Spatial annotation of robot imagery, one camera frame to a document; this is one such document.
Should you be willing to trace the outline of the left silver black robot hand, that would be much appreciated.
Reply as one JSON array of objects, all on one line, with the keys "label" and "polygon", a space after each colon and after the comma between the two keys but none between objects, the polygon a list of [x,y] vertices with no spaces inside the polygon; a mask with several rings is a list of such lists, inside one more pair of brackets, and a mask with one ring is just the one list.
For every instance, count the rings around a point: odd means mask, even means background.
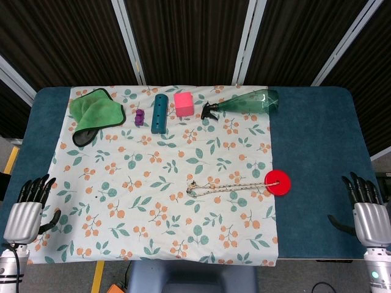
[{"label": "left silver black robot hand", "polygon": [[49,223],[41,224],[43,212],[55,178],[46,174],[22,186],[16,203],[12,206],[5,226],[4,240],[12,245],[27,245],[39,234],[55,227],[60,220],[61,210],[57,210]]}]

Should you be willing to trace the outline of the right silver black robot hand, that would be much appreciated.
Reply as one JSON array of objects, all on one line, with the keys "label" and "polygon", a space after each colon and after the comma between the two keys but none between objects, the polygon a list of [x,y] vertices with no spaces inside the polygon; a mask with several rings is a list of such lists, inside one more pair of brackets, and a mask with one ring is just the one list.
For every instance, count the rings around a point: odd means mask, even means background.
[{"label": "right silver black robot hand", "polygon": [[342,176],[342,181],[351,202],[354,226],[344,225],[330,214],[328,220],[336,229],[357,237],[364,247],[390,246],[390,217],[378,189],[372,181],[354,172],[350,175]]}]

